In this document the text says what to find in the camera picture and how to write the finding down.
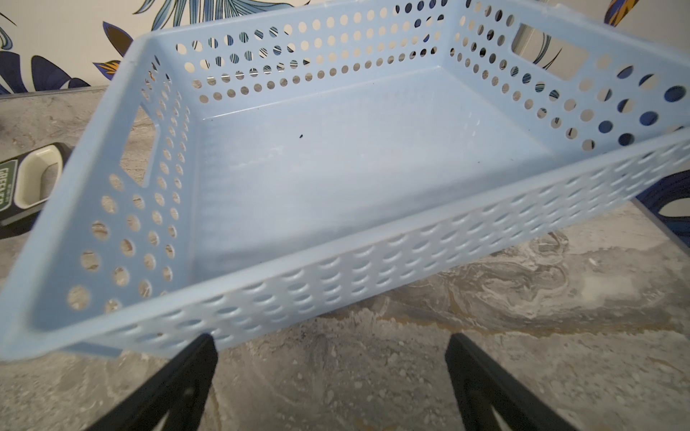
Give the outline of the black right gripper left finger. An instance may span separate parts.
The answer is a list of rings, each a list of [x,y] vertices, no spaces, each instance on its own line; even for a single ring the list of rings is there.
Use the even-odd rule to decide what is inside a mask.
[[[199,335],[89,429],[197,430],[218,360],[213,337]]]

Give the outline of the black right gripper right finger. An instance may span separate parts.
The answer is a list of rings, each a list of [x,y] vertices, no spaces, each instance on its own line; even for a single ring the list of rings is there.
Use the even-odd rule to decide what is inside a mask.
[[[456,403],[466,430],[573,430],[526,386],[461,333],[450,337],[445,353]]]

